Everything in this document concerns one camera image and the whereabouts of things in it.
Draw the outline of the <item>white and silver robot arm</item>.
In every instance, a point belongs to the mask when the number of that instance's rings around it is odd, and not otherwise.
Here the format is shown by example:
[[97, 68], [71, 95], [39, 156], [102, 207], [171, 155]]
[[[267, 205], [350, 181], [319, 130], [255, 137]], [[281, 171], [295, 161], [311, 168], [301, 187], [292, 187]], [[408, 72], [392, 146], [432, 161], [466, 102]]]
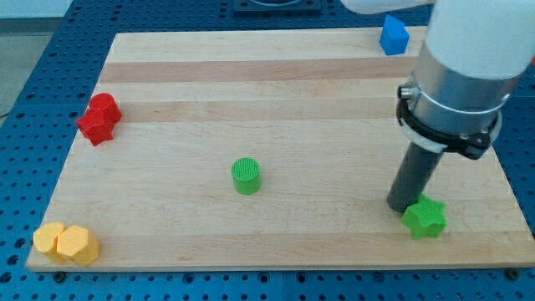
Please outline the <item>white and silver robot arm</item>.
[[534, 55], [534, 0], [436, 0], [417, 65], [398, 88], [409, 153], [479, 159]]

